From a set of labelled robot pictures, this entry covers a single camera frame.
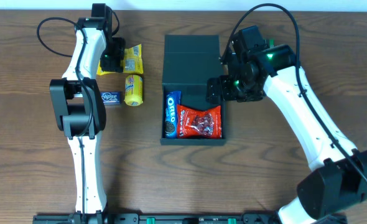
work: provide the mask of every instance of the blue wrapper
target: blue wrapper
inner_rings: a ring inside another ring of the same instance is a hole
[[[172,91],[165,99],[165,137],[169,139],[177,138],[178,111],[177,105],[181,102],[181,91]]]
[[[104,105],[119,105],[120,92],[101,92]]]

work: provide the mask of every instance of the red snack bag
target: red snack bag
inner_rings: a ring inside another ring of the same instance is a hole
[[[207,111],[197,111],[178,105],[178,138],[204,136],[222,138],[221,106]]]

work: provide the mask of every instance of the open box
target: open box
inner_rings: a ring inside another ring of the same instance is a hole
[[[201,136],[187,139],[165,138],[165,101],[171,91],[181,91],[181,105],[205,111],[218,105],[206,101],[207,80],[223,75],[217,35],[166,35],[163,68],[163,115],[160,143],[179,146],[222,146],[225,136],[225,102],[221,103],[221,139]]]

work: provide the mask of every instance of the yellow snack package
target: yellow snack package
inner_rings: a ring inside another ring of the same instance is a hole
[[[139,44],[130,49],[124,50],[124,60],[121,61],[123,65],[123,73],[129,74],[143,74],[144,67],[142,62],[142,44]],[[98,64],[98,69],[96,71],[97,75],[106,75],[115,72],[104,72],[101,68],[101,63]]]

